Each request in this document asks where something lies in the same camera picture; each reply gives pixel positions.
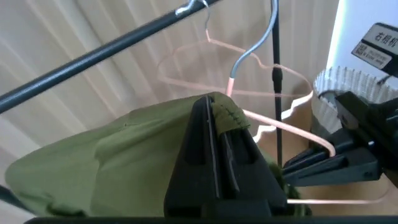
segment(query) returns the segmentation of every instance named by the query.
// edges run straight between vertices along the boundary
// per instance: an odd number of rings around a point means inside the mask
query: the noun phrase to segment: brown surface
[[[310,105],[295,111],[286,121],[304,130],[310,129]],[[308,141],[300,136],[283,132],[283,160],[289,160],[308,146]],[[264,134],[259,145],[276,159],[276,134]],[[376,199],[387,190],[389,181],[385,176],[378,181],[361,182],[348,185],[300,187],[302,198],[313,199]],[[311,205],[314,215],[393,215],[398,214],[398,190],[389,194],[384,202],[372,205]]]

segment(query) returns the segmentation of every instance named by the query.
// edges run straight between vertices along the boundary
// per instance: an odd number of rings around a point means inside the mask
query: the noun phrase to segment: beige curtain
[[[184,0],[3,0],[0,1],[0,94],[109,42],[186,3]],[[280,0],[282,65],[313,80],[326,66],[338,1]],[[212,38],[250,47],[269,22],[269,0],[224,0],[211,7]],[[147,105],[201,93],[159,81],[178,74],[223,86],[238,53],[200,45],[164,61],[173,49],[205,38],[201,11],[82,74],[0,115],[0,184],[15,159],[65,137],[93,129]],[[272,37],[257,51],[272,64]],[[272,92],[269,71],[251,62],[239,72],[242,89]],[[284,78],[292,93],[302,80]],[[273,106],[237,100],[263,114]]]

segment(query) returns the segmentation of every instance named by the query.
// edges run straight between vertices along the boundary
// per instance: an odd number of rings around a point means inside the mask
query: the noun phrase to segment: clothes hanger
[[[204,43],[204,42],[208,42],[208,43],[211,43],[211,44],[219,45],[221,47],[226,47],[228,49],[235,50],[235,51],[241,52],[243,54],[235,62],[234,66],[232,68],[231,75],[229,77],[228,84],[227,84],[226,88],[218,88],[216,86],[208,86],[208,85],[202,85],[202,84],[199,84],[199,83],[186,82],[186,81],[183,81],[183,80],[176,80],[176,79],[173,79],[173,78],[168,78],[168,77],[165,77],[165,76],[162,76],[162,75],[158,75],[158,79],[160,81],[166,82],[168,84],[177,85],[177,86],[183,86],[183,87],[192,88],[192,89],[196,89],[196,90],[225,91],[226,95],[229,96],[229,97],[231,97],[232,92],[234,94],[238,94],[238,95],[249,95],[249,96],[277,96],[277,97],[297,96],[297,95],[286,95],[286,94],[260,93],[260,92],[256,92],[256,91],[233,90],[234,79],[236,78],[236,71],[237,71],[238,67],[240,66],[241,62],[245,58],[247,58],[249,56],[254,57],[257,60],[259,66],[261,68],[267,68],[267,66],[263,65],[261,63],[259,57],[256,54],[254,54],[253,52],[265,42],[265,40],[267,39],[268,35],[270,34],[270,32],[272,30],[272,27],[274,25],[274,22],[275,22],[275,19],[276,19],[276,15],[277,15],[278,0],[271,0],[272,1],[272,5],[274,7],[272,7],[272,14],[271,14],[269,26],[268,26],[266,32],[264,33],[264,35],[261,37],[261,39],[257,43],[255,43],[249,50],[240,49],[239,47],[226,44],[224,42],[212,39],[210,37],[208,29],[207,29],[207,23],[208,23],[208,21],[210,19],[210,8],[208,7],[208,4],[207,4],[207,2],[205,0],[190,0],[189,3],[186,6],[181,7],[180,9],[177,9],[175,11],[176,15],[182,14],[185,11],[190,10],[190,8],[193,6],[195,1],[202,2],[207,8],[207,13],[208,14],[207,14],[207,18],[206,18],[206,21],[205,21],[205,32],[206,32],[207,39],[204,40],[204,41],[199,41],[199,42],[197,42],[195,44],[184,45],[182,47],[179,47],[179,48],[175,49],[172,52],[171,55],[174,55],[174,54],[176,54],[177,52],[180,52],[180,51],[187,50],[187,49],[192,48],[193,46],[195,46],[197,44]],[[166,58],[167,57],[164,57],[158,63],[158,65],[157,65],[157,70],[158,71],[159,71],[159,65]],[[294,75],[303,78],[307,82],[307,84],[310,85],[309,81],[307,79],[305,79],[305,77],[303,75],[301,75],[301,74],[299,74],[299,73],[297,73],[297,72],[295,72],[295,71],[293,71],[293,70],[291,70],[289,68],[283,67],[282,65],[273,65],[273,67],[278,67],[278,68],[281,68],[283,70],[287,70],[287,71],[293,73]],[[290,109],[287,110],[287,111],[282,112],[282,120],[287,118],[287,117],[289,117],[292,114],[294,108],[302,105],[303,103],[308,102],[312,98],[312,95],[313,95],[313,91],[311,91],[307,95],[302,95],[299,99],[294,100],[292,102],[292,106],[290,107]],[[280,128],[280,129],[284,129],[284,130],[286,130],[286,131],[288,131],[290,133],[294,133],[296,135],[299,135],[301,137],[307,138],[307,139],[309,139],[311,141],[314,141],[314,142],[322,145],[324,148],[329,150],[329,156],[330,157],[336,155],[336,151],[335,151],[334,146],[332,144],[330,144],[327,140],[323,139],[323,138],[320,138],[320,137],[318,137],[318,136],[316,136],[316,135],[314,135],[312,133],[309,133],[309,132],[304,131],[302,129],[296,128],[296,127],[291,126],[289,124],[285,124],[283,122],[276,121],[276,120],[274,120],[272,118],[268,118],[266,116],[263,116],[263,115],[260,115],[260,114],[257,114],[257,113],[253,113],[253,112],[248,111],[248,110],[243,110],[243,112],[249,118],[252,118],[252,119],[255,119],[255,120],[260,121],[262,123],[268,124],[268,126],[261,126],[261,125],[259,126],[259,129],[257,130],[257,134],[253,137],[253,140],[255,142],[258,142],[258,140],[260,139],[261,134],[263,132],[269,132],[269,131],[275,130],[276,128]],[[386,190],[386,192],[380,198],[377,198],[375,200],[288,199],[287,203],[291,203],[291,204],[350,204],[350,205],[363,205],[363,204],[380,203],[383,200],[385,200],[386,198],[388,198],[388,195],[392,192],[392,190],[394,190],[394,186],[391,186],[391,185],[392,184],[389,183],[389,187]]]

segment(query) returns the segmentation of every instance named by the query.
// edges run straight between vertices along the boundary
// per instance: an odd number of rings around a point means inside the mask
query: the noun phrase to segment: black label tag
[[[398,28],[375,23],[351,53],[383,72],[398,77]]]

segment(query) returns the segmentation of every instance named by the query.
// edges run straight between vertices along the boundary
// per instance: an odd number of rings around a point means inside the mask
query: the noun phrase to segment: garment
[[[209,95],[218,134],[249,126],[229,97]],[[200,97],[134,110],[101,128],[45,146],[15,161],[6,171],[6,182],[40,216],[161,217],[191,108]],[[280,169],[271,164],[285,187]],[[294,189],[285,190],[298,196]],[[295,214],[303,215],[303,208],[297,206]]]

